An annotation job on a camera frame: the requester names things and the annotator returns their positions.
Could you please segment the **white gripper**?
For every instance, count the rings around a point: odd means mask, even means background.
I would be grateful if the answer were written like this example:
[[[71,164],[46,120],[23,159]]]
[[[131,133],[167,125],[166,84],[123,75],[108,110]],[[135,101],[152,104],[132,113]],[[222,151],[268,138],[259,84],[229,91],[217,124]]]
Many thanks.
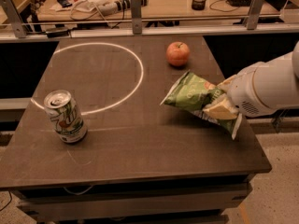
[[[275,110],[266,106],[258,97],[253,78],[253,72],[243,72],[223,80],[217,87],[227,92],[228,96],[223,94],[206,105],[204,113],[213,119],[236,119],[239,112],[250,118],[273,114]]]

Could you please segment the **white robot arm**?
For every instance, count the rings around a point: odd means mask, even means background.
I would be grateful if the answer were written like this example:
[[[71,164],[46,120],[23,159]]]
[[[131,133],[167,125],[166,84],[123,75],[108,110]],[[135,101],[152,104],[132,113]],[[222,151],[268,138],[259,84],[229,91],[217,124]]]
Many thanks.
[[[257,62],[224,80],[225,91],[203,111],[213,119],[255,118],[299,107],[299,42],[292,52]]]

